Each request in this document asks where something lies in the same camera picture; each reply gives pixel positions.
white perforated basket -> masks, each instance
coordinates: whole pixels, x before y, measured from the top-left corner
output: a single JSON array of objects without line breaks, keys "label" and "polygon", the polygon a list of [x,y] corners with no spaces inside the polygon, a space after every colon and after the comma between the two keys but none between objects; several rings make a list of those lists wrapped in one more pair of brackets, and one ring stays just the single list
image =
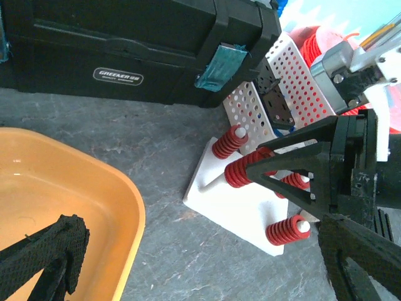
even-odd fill
[{"label": "white perforated basket", "polygon": [[[267,89],[276,78],[281,79],[279,87],[294,118],[296,130],[335,114],[286,33],[281,33],[266,59],[268,65],[263,67],[257,79],[259,90]],[[253,83],[242,83],[223,104],[230,124],[241,124],[248,132],[249,141],[240,149],[241,154],[246,155],[259,144],[276,138]]]}]

toolbox label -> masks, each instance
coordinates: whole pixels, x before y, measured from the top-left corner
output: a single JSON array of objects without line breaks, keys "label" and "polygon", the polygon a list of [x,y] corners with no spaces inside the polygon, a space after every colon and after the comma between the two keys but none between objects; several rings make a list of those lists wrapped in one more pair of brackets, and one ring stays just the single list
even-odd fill
[{"label": "toolbox label", "polygon": [[104,82],[122,83],[124,85],[139,86],[143,82],[143,75],[109,68],[96,68],[93,78]]}]

black toolbox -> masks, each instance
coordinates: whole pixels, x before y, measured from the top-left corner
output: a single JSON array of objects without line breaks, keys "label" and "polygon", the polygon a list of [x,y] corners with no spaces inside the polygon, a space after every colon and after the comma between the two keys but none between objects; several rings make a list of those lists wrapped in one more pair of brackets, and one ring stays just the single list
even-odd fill
[{"label": "black toolbox", "polygon": [[[10,59],[0,86],[216,107],[259,63],[281,29],[250,0],[0,0]],[[218,91],[196,88],[221,44],[247,51]]]}]

orange plastic basin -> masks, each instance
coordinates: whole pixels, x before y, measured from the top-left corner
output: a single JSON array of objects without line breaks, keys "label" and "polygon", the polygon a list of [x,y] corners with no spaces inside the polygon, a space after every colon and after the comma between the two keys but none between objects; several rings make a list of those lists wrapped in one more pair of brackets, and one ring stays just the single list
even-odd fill
[{"label": "orange plastic basin", "polygon": [[[120,300],[145,228],[142,197],[120,171],[32,131],[0,128],[0,250],[77,214],[90,239],[75,293]],[[39,272],[8,300],[26,300]]]}]

gray countertop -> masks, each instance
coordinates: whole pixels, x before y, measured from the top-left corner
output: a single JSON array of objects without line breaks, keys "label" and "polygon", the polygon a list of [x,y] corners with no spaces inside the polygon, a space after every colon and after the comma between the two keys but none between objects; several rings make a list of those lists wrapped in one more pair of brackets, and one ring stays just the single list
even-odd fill
[{"label": "gray countertop", "polygon": [[[206,142],[229,128],[222,107],[0,89],[0,126],[75,147],[138,186],[146,227],[122,300],[335,300],[316,229],[272,257],[182,204]],[[289,215],[298,210],[290,203]],[[401,211],[385,211],[400,245]],[[379,292],[393,299],[384,288]]]}]

